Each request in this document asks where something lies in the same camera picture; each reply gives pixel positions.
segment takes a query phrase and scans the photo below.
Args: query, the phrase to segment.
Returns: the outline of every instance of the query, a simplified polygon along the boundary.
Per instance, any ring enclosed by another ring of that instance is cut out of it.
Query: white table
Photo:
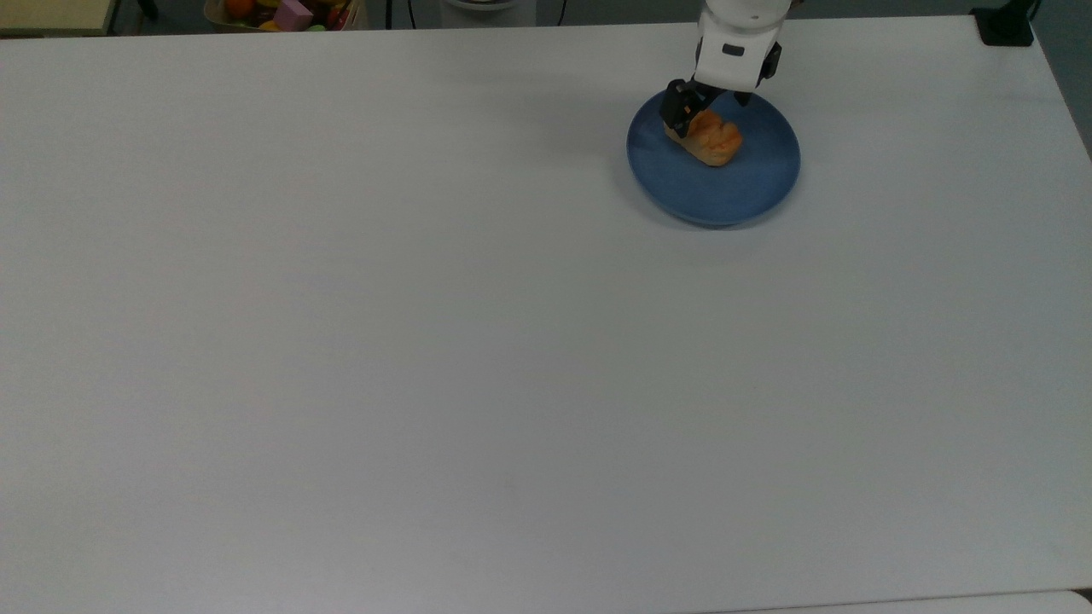
[[[791,22],[800,180],[663,214],[690,25],[0,42],[0,610],[1092,586],[1092,166],[1037,47]]]
[[[1089,614],[1092,605],[1073,592],[1002,594],[768,610],[767,614]]]

